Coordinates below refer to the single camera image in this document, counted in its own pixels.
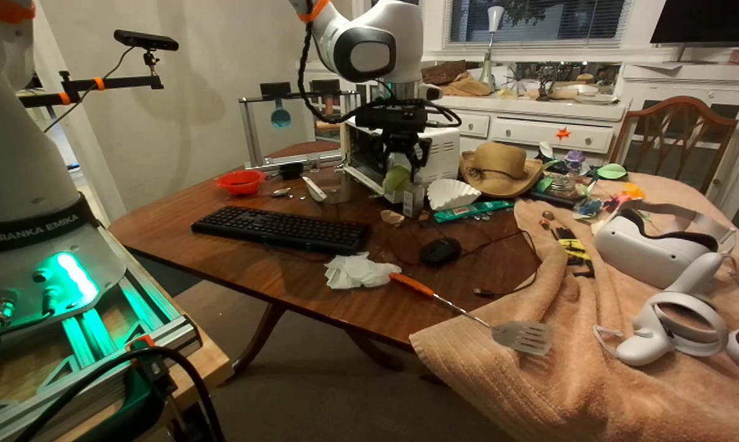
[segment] black cable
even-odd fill
[[[101,367],[96,367],[88,376],[83,376],[78,384],[73,384],[70,392],[64,392],[32,425],[26,428],[26,433],[18,437],[18,442],[29,442],[32,437],[37,437],[43,433],[43,428],[61,411],[67,408],[83,388],[88,388],[94,381],[98,381],[103,374],[108,374],[112,369],[125,365],[125,362],[134,362],[134,360],[151,360],[151,356],[166,356],[166,360],[172,360],[174,365],[179,365],[188,376],[191,378],[194,388],[196,388],[196,395],[199,395],[199,404],[204,408],[204,419],[209,421],[209,431],[212,431],[212,437],[216,442],[224,442],[224,431],[221,431],[221,423],[220,423],[220,414],[212,404],[212,395],[204,387],[204,378],[199,376],[196,367],[183,356],[179,351],[174,349],[166,349],[166,347],[151,347],[151,349],[140,349],[140,351],[129,351],[129,353],[121,353]]]
[[[333,119],[333,117],[325,117],[312,101],[310,101],[310,94],[306,92],[306,65],[310,60],[310,50],[312,50],[312,35],[315,35],[315,22],[307,22],[306,24],[306,39],[302,39],[302,51],[301,51],[301,61],[298,61],[298,92],[302,96],[302,103],[310,109],[310,113],[315,113],[318,121],[325,121],[325,123],[346,123],[350,119],[355,119],[356,113],[366,110],[366,109],[383,109],[390,103],[407,103],[407,107],[428,107],[428,109],[436,109],[438,113],[442,113],[449,123],[436,123],[433,129],[459,129],[461,126],[461,119],[444,109],[444,107],[438,107],[438,103],[429,103],[429,101],[395,101],[395,92],[387,85],[387,82],[379,82],[387,92],[389,92],[389,101],[373,101],[373,103],[364,103],[340,119]]]
[[[134,51],[134,50],[135,50],[135,48],[129,48],[129,50],[121,54],[119,65],[115,65],[114,69],[108,69],[101,80],[108,80],[112,74],[115,74],[115,71],[123,66],[129,51]],[[45,132],[50,132],[56,123],[61,123],[70,113],[73,113],[73,110],[83,103],[83,99],[87,99],[91,92],[94,92],[94,86],[87,88],[87,92],[81,94],[81,99],[78,99],[72,109],[67,109],[60,119],[55,119],[55,121],[45,129]]]
[[[525,244],[535,250],[535,238],[533,238],[529,232],[523,232],[523,228],[519,228],[519,233],[523,233]],[[538,284],[538,271],[541,271],[541,258],[538,258],[535,274],[533,274],[529,281],[523,281],[522,285],[515,285],[515,287],[511,287],[511,290],[507,290],[507,292],[495,292],[495,290],[486,290],[486,287],[475,287],[475,296],[477,296],[477,298],[499,299],[499,298],[507,298],[507,296],[529,290],[529,287],[533,287],[533,285]]]

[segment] straw hat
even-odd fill
[[[511,199],[525,195],[544,174],[544,162],[523,147],[484,144],[461,156],[461,177],[486,196]]]

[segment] black keyboard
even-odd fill
[[[244,207],[224,207],[199,218],[191,226],[191,232],[318,254],[355,256],[366,248],[371,226]]]

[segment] green led light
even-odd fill
[[[78,296],[83,298],[81,304],[96,299],[96,296],[98,296],[96,284],[88,277],[88,274],[78,265],[78,261],[72,254],[60,254],[56,265],[76,285]]]

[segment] black mouse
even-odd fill
[[[459,256],[461,256],[461,244],[448,236],[436,238],[420,248],[420,261],[436,268],[457,261]]]

